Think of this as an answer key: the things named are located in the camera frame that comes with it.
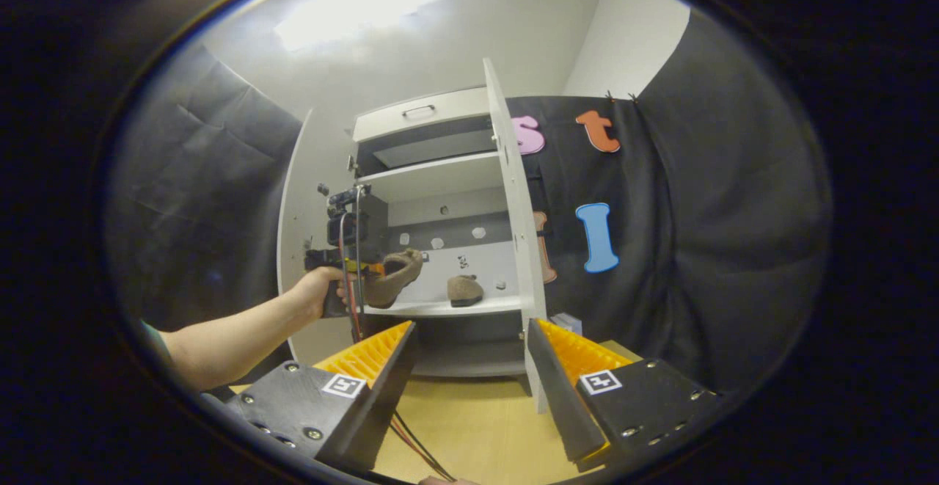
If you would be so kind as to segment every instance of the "black fabric backdrop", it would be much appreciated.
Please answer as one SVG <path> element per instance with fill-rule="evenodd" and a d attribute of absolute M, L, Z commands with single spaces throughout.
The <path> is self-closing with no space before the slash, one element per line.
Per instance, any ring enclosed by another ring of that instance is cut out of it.
<path fill-rule="evenodd" d="M 692 11 L 636 103 L 507 100 L 546 138 L 522 160 L 558 272 L 544 285 L 550 315 L 570 313 L 585 337 L 616 339 L 719 390 L 781 360 L 824 275 L 831 196 L 808 122 L 741 44 Z M 591 146 L 574 121 L 590 110 L 613 122 L 619 151 Z M 596 202 L 610 205 L 620 264 L 588 274 L 574 210 Z"/>
<path fill-rule="evenodd" d="M 115 151 L 105 240 L 118 296 L 164 331 L 277 296 L 277 222 L 301 122 L 205 48 L 179 56 Z M 254 381 L 291 355 L 286 344 Z"/>

